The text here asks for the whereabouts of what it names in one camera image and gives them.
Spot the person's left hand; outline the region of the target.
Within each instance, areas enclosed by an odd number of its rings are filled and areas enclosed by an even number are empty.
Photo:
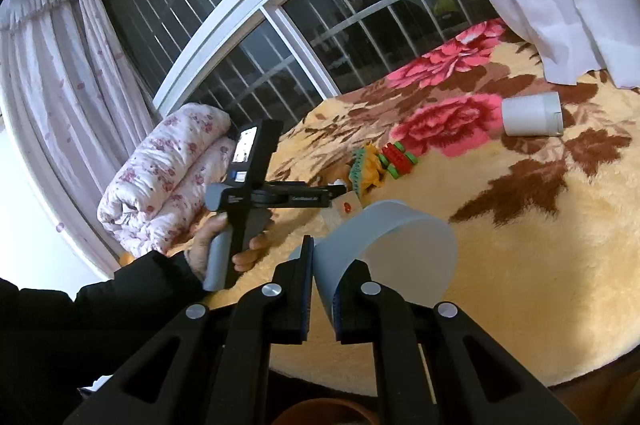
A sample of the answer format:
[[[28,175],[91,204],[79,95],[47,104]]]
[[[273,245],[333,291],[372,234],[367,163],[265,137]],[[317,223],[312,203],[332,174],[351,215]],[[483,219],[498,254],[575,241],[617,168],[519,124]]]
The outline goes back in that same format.
[[[186,262],[198,279],[205,279],[210,244],[228,227],[228,217],[225,212],[218,212],[202,224],[198,232],[194,234],[192,245],[184,253]],[[264,257],[270,247],[269,235],[266,232],[253,237],[244,252],[236,254],[232,258],[232,265],[236,272],[244,273],[253,269],[259,260]]]

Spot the black left sleeve forearm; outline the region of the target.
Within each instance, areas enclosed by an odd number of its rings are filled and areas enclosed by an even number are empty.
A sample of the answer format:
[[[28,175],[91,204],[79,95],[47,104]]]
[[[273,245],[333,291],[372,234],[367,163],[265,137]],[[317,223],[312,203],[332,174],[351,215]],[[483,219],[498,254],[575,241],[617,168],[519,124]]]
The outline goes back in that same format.
[[[207,255],[150,252],[76,297],[2,281],[2,423],[63,423],[81,404],[81,388],[114,374],[204,298]]]

